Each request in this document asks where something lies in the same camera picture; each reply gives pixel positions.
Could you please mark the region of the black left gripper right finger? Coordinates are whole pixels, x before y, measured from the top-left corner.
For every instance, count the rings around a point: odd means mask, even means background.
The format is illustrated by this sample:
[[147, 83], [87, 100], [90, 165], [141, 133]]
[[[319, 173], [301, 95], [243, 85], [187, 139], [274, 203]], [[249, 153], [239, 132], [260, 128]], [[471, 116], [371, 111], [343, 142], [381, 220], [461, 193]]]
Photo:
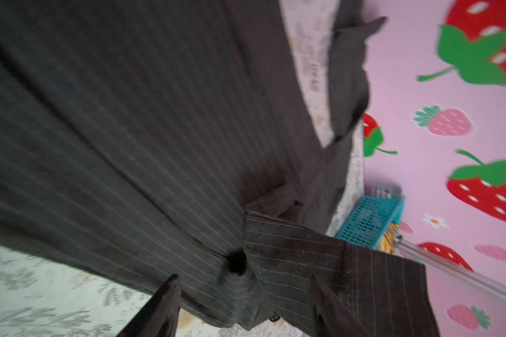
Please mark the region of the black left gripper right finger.
[[311, 278], [314, 336], [367, 337], [370, 334], [319, 277]]

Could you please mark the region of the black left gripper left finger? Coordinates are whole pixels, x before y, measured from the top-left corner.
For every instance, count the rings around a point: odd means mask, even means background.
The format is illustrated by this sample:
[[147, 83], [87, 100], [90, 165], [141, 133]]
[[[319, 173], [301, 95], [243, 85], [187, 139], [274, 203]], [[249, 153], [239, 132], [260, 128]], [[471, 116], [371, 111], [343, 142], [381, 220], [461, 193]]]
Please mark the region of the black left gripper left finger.
[[181, 282], [171, 275], [117, 337], [173, 337], [181, 308]]

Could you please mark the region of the dark grey pinstriped shirt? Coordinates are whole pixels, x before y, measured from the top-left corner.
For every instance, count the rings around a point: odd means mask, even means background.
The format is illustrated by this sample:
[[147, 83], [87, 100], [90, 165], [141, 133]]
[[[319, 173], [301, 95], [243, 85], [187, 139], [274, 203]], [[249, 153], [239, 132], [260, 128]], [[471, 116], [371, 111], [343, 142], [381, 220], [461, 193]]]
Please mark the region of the dark grey pinstriped shirt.
[[321, 278], [369, 336], [438, 336], [423, 265], [326, 235], [369, 103], [361, 1], [313, 127], [277, 1], [0, 1], [0, 244], [217, 327], [310, 336]]

